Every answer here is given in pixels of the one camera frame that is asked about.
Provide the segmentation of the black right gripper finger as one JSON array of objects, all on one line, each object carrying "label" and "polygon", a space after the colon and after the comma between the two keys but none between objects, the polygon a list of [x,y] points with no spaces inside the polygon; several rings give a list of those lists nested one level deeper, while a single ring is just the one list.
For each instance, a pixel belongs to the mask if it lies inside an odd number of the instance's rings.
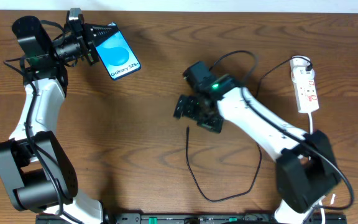
[{"label": "black right gripper finger", "polygon": [[183,111],[185,110],[187,104],[188,104],[188,97],[186,95],[181,95],[177,101],[177,105],[175,106],[173,117],[176,119],[180,119],[182,117]]},{"label": "black right gripper finger", "polygon": [[214,132],[214,133],[220,133],[223,126],[223,120],[218,119],[207,119],[204,121],[198,121],[197,125],[207,129],[208,131]]}]

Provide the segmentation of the blue Samsung Galaxy smartphone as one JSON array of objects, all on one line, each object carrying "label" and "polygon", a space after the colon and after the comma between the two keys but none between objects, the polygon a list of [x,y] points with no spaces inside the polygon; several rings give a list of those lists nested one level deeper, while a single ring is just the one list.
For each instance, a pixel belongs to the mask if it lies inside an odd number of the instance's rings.
[{"label": "blue Samsung Galaxy smartphone", "polygon": [[[117,25],[112,22],[107,26]],[[140,70],[142,67],[120,30],[101,45],[97,46],[96,51],[113,80],[128,76]]]}]

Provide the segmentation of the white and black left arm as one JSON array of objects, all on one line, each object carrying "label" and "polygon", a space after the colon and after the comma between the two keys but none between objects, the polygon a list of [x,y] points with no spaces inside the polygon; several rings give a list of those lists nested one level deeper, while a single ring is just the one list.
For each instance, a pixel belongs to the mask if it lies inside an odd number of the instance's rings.
[{"label": "white and black left arm", "polygon": [[0,142],[0,178],[12,206],[41,213],[45,222],[115,223],[99,200],[78,187],[75,169],[55,136],[67,97],[70,67],[79,60],[95,64],[98,45],[118,33],[116,26],[87,24],[82,14],[68,15],[60,35],[51,39],[49,21],[24,16],[12,31],[24,51],[16,72],[26,92],[19,122]]}]

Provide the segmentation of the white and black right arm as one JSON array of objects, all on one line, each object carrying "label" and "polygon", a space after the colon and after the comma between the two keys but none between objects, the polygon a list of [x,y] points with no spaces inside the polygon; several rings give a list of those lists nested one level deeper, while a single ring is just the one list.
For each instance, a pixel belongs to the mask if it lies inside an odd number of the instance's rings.
[{"label": "white and black right arm", "polygon": [[292,126],[262,103],[234,77],[218,78],[199,61],[183,73],[195,92],[181,95],[174,117],[186,116],[220,133],[228,121],[250,136],[275,162],[282,201],[274,213],[279,223],[303,223],[322,206],[319,201],[343,178],[327,135]]}]

